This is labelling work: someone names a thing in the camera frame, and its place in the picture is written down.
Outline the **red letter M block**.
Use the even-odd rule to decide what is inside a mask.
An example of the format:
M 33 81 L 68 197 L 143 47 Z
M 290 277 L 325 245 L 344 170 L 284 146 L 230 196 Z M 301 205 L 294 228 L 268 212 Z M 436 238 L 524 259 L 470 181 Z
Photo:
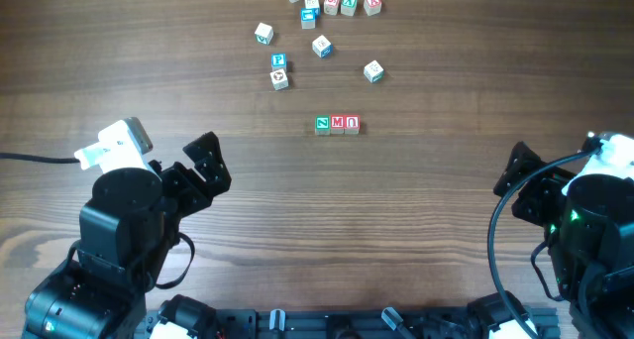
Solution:
M 345 119 L 344 115 L 331 115 L 330 116 L 330 133 L 332 135 L 340 135 L 345 133 Z

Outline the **red letter U block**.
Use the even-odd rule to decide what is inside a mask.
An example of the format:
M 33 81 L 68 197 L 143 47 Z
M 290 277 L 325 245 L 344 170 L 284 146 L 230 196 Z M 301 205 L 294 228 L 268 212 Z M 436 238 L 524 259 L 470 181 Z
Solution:
M 361 118 L 359 115 L 346 115 L 344 117 L 344 133 L 357 135 L 361 129 Z

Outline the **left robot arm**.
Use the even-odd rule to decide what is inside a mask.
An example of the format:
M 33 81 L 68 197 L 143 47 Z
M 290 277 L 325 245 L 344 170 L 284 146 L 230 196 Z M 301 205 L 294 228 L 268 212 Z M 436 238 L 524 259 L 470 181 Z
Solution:
M 232 182 L 218 137 L 184 147 L 191 169 L 123 167 L 102 174 L 79 213 L 80 238 L 25 303 L 25 338 L 131 338 L 147 313 L 168 252 L 191 239 L 181 220 L 211 206 Z

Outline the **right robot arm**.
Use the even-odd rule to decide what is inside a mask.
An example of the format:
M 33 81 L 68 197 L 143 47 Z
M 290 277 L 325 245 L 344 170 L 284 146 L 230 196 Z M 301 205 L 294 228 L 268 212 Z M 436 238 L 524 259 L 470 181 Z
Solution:
M 590 134 L 574 154 L 545 162 L 517 143 L 493 192 L 486 239 L 496 293 L 472 305 L 486 337 L 544 338 L 538 321 L 501 282 L 494 250 L 497 222 L 509 206 L 514 217 L 543 229 L 533 250 L 550 256 L 558 291 L 549 299 L 569 305 L 582 338 L 633 335 L 633 142 Z

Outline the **green letter Z block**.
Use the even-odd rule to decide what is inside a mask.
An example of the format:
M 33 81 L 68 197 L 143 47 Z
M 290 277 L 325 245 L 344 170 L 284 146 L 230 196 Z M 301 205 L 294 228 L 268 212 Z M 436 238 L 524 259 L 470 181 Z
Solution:
M 314 130 L 317 136 L 328 136 L 331 134 L 330 116 L 318 115 L 315 117 Z

